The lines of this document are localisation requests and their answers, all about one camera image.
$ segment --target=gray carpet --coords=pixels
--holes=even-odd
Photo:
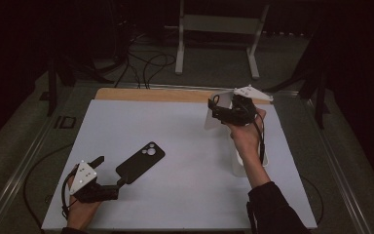
[[[165,67],[152,78],[151,87],[163,85],[234,88],[251,84],[256,88],[268,88],[291,76],[307,43],[308,41],[303,38],[263,37],[256,51],[261,79],[254,81],[250,79],[243,45],[237,48],[209,45],[211,48],[206,49],[192,42],[191,47],[187,44],[183,74],[175,75],[174,65]],[[131,50],[133,54],[149,59],[156,54],[140,51],[160,50],[175,56],[176,47],[157,43],[135,44]],[[160,58],[154,62],[164,61]],[[99,66],[105,64],[108,62],[97,62]],[[131,57],[131,65],[135,67],[139,77],[142,77],[145,62]],[[147,75],[154,74],[157,69],[158,67],[149,66]],[[124,67],[120,67],[106,78],[116,81],[123,70]],[[5,196],[0,199],[0,233],[39,232],[21,196],[22,188],[19,185],[26,173],[20,172],[22,168],[18,170],[18,166],[23,165],[24,158],[30,159],[31,162],[25,169],[29,170],[33,163],[65,146],[64,149],[44,159],[35,168],[26,184],[29,204],[42,221],[49,206],[46,201],[54,194],[71,149],[68,145],[74,142],[88,104],[94,98],[97,89],[105,87],[83,78],[74,88],[63,88],[59,92],[60,104],[54,117],[47,118],[48,104],[38,100],[41,93],[46,91],[46,79],[44,75],[37,81],[34,94],[22,104],[0,132],[0,195],[5,188],[13,190],[12,193],[15,195],[8,200],[5,200],[8,198]],[[128,70],[118,86],[136,86],[132,69]],[[298,87],[300,83],[287,90],[296,91]],[[312,121],[309,104],[304,100],[288,93],[279,93],[275,95],[274,104],[316,219],[320,219],[323,211],[318,229],[312,232],[359,233],[357,230],[360,226],[358,227],[354,221],[355,216],[353,218],[350,204],[347,203],[350,199],[345,197],[340,185],[341,178],[338,177],[340,175],[335,174],[333,161],[329,160],[330,149],[330,153],[337,157],[342,168],[342,181],[350,186],[361,214],[367,222],[365,226],[370,229],[370,232],[365,230],[362,233],[374,233],[374,175],[331,92],[327,92],[326,96],[326,105],[330,113],[324,116],[324,131],[319,131]],[[54,129],[57,116],[76,117],[77,125],[73,129]],[[40,134],[42,128],[46,130],[44,134]]]

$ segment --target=cable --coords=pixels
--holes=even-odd
[[[132,73],[134,73],[134,80],[137,83],[137,88],[141,89],[141,82],[139,81],[139,76],[138,76],[138,73],[136,71],[136,68],[133,65],[131,65],[131,64],[130,64],[130,68],[132,70]]]
[[[62,184],[62,189],[61,189],[61,193],[60,193],[60,198],[61,198],[61,201],[62,201],[62,215],[68,219],[68,216],[69,216],[69,207],[72,206],[72,204],[70,206],[67,206],[66,205],[66,201],[65,201],[65,187],[66,187],[66,184],[68,183],[68,180],[73,177],[73,174],[72,172],[70,174],[68,174],[68,176],[65,178],[65,180],[63,181],[63,184]]]
[[[118,83],[120,83],[121,79],[123,79],[124,75],[127,72],[127,69],[129,69],[130,61],[129,61],[129,56],[128,55],[126,55],[126,62],[127,62],[126,68],[124,69],[123,73],[121,73],[120,77],[118,78],[117,82],[114,85],[114,88],[117,88]]]
[[[154,76],[156,76],[160,71],[162,71],[166,66],[170,66],[170,65],[173,65],[176,61],[175,57],[174,56],[171,56],[171,55],[168,55],[168,54],[165,54],[165,53],[162,53],[162,52],[159,52],[159,51],[138,51],[138,52],[153,52],[153,53],[159,53],[158,55],[155,55],[153,57],[151,57],[150,59],[146,60],[144,58],[140,58],[132,53],[129,52],[129,55],[136,58],[136,59],[139,59],[141,61],[144,61],[146,64],[144,65],[144,68],[143,68],[143,73],[142,73],[142,79],[143,79],[143,82],[144,82],[144,86],[146,89],[150,89],[150,82],[151,80],[153,79]],[[152,60],[156,59],[156,58],[159,58],[159,57],[164,57],[165,58],[165,62],[164,63],[155,63],[155,62],[152,62]],[[172,58],[172,61],[171,62],[168,62],[168,57]],[[150,77],[146,77],[146,70],[147,70],[147,67],[149,65],[153,65],[153,66],[159,66],[159,70],[156,71],[154,74],[152,74]]]
[[[305,179],[308,183],[311,184],[311,186],[315,189],[315,191],[317,192],[318,194],[318,197],[320,199],[320,206],[321,206],[321,209],[320,209],[320,217],[318,218],[318,221],[317,221],[317,225],[319,225],[321,223],[321,220],[323,219],[323,214],[324,214],[324,203],[323,203],[323,198],[321,197],[321,194],[320,192],[318,191],[318,188],[310,181],[308,180],[307,178],[305,178],[304,176],[300,175],[299,176],[303,179]]]
[[[23,183],[23,189],[22,189],[22,197],[23,197],[23,202],[24,204],[26,205],[26,208],[28,209],[29,213],[31,214],[32,218],[34,219],[35,223],[38,225],[38,228],[40,229],[41,233],[42,234],[45,234],[45,231],[43,229],[41,229],[41,226],[42,226],[42,223],[41,221],[39,220],[38,216],[32,211],[32,208],[30,207],[29,203],[28,203],[28,200],[27,200],[27,196],[26,196],[26,185],[28,183],[28,180],[29,180],[29,177],[30,175],[32,174],[32,172],[34,171],[34,169],[40,164],[42,163],[45,159],[49,158],[50,156],[53,156],[54,154],[58,153],[59,151],[62,151],[66,148],[69,148],[73,145],[73,143],[70,143],[70,144],[67,144],[65,146],[62,146],[61,148],[53,151],[53,152],[50,152],[48,154],[46,154],[44,157],[42,157],[40,160],[38,160],[38,162],[36,162],[32,167],[31,169],[29,170],[28,174],[26,175],[25,177],[25,181]]]
[[[135,36],[135,38],[133,39],[133,43],[134,44],[139,44],[139,45],[149,45],[149,44],[152,44],[152,43],[154,43],[154,42],[157,41],[157,40],[152,39],[152,38],[149,38],[149,40],[146,40],[146,41],[140,41],[140,40],[138,40],[138,39],[140,39],[140,38],[142,38],[142,37],[144,37],[146,35],[147,35],[147,33],[141,33],[138,36]]]
[[[256,111],[257,116],[260,116],[259,112],[257,112],[257,109],[255,109],[255,111]],[[259,137],[260,137],[260,161],[263,164],[263,160],[264,160],[264,156],[265,156],[265,142],[264,142],[264,139],[265,139],[265,132],[266,131],[264,131],[264,120],[261,116],[260,116],[260,119],[262,121],[262,130],[261,131],[259,129],[259,126],[256,123],[256,119],[253,119],[253,124],[256,127],[256,131],[257,131],[257,133],[259,134]]]

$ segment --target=metal stand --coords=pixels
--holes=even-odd
[[[183,37],[185,30],[229,32],[254,35],[253,44],[247,48],[246,52],[251,78],[255,80],[259,79],[260,75],[256,59],[254,58],[254,52],[256,51],[268,11],[269,5],[266,5],[259,19],[188,15],[184,14],[184,0],[180,0],[179,37],[175,73],[177,75],[183,73],[185,49]]]

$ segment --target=forearm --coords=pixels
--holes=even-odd
[[[270,178],[260,162],[257,151],[242,153],[242,159],[251,188],[270,182]]]

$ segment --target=human hand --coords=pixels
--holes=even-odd
[[[74,176],[68,180],[69,188],[73,181]],[[84,231],[93,220],[99,205],[101,205],[101,202],[81,203],[74,196],[70,196],[67,227]]]
[[[263,132],[263,119],[266,116],[266,111],[264,109],[257,108],[256,124],[260,130]],[[248,160],[249,157],[254,158],[254,155],[259,155],[259,143],[260,135],[258,134],[256,127],[253,124],[248,124],[246,126],[235,126],[226,123],[231,130],[230,137],[236,145],[236,148],[243,160]]]
[[[266,111],[256,107],[258,115],[255,119],[257,127],[262,133],[263,119],[266,116]],[[231,138],[236,145],[240,156],[243,159],[245,173],[247,174],[248,181],[251,187],[257,187],[270,181],[269,176],[264,170],[259,159],[259,143],[260,135],[256,130],[254,124],[246,126],[235,126],[232,124],[226,125],[230,128]]]

